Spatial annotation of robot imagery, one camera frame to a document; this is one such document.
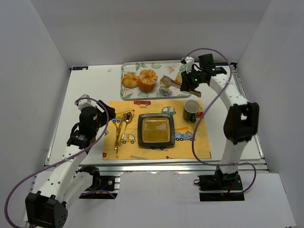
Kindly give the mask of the silver metal tongs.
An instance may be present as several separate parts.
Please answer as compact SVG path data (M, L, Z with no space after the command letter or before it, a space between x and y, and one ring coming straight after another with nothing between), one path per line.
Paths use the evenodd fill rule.
M201 97L201 92L196 91L196 90L189 90L189 91L182 90L181 89L182 84L176 83L173 79L169 78L168 76L164 76L164 77L166 77L169 80L171 87L177 88L177 89L181 90L182 92L187 92L187 93L195 95L197 97Z

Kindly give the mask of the small round bread bun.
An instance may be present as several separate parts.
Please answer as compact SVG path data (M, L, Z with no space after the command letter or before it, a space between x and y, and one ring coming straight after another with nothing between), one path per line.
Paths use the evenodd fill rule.
M169 83L169 80L164 76L160 79L160 85L163 88L170 88L171 87L171 85Z

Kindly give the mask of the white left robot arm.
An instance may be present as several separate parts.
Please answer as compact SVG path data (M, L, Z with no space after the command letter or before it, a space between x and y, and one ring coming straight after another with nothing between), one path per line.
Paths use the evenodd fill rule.
M42 228L62 228L68 209L88 188L95 187L100 177L94 166L78 166L97 141L100 128L115 118L115 109L101 100L93 105L90 99L79 99L79 121L72 127L61 160L55 164L46 182L25 199L28 223Z

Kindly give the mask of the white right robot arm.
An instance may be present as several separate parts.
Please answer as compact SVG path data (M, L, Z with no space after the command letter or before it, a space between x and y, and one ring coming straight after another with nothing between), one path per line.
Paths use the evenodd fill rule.
M238 92L230 83L232 76L223 67L216 66L212 54L200 56L198 66L192 57L184 58L181 63L185 65L181 90L195 92L200 84L207 84L228 111L223 126L226 145L217 169L224 175L235 175L245 147L257 133L259 105Z

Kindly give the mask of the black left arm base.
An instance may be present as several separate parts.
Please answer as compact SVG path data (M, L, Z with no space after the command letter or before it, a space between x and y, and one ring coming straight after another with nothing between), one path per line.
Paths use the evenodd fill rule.
M92 184L88 187L80 199L115 199L117 193L114 193L115 176L102 176L100 170L91 165L83 166L76 171L76 174L88 173L91 176Z

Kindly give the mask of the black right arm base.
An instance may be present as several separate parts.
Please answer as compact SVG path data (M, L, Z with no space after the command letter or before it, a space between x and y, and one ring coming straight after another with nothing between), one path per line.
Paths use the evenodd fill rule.
M199 188L200 202L245 200L239 175L234 180L219 180L215 175L200 175L193 184Z

